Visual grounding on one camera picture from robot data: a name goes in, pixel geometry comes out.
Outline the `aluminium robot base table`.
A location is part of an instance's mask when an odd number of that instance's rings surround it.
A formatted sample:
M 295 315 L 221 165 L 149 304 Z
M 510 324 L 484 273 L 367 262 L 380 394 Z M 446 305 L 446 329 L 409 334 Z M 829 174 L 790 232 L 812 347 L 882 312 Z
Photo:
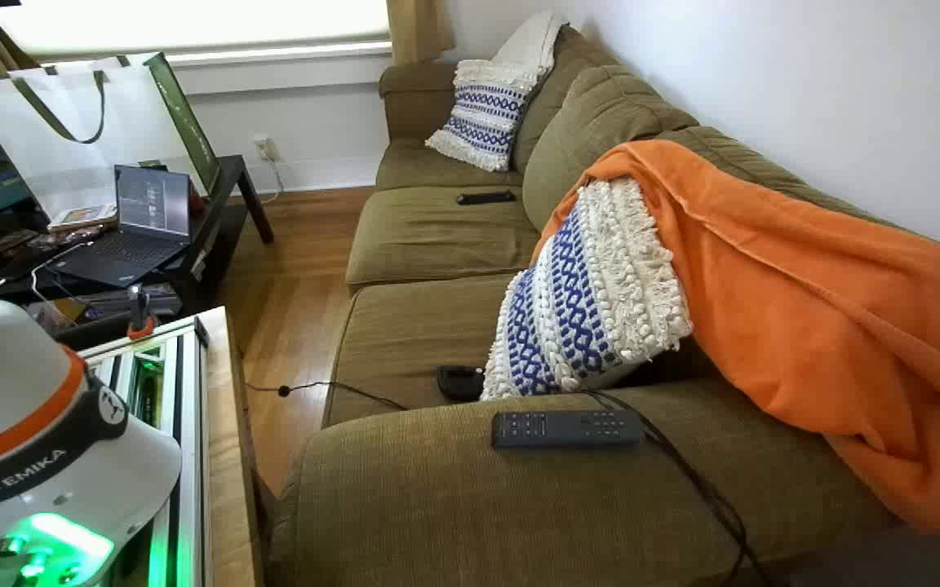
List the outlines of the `aluminium robot base table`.
M 179 442 L 165 507 L 96 587 L 261 587 L 247 416 L 221 305 L 158 325 L 148 344 L 85 350 L 92 371 Z

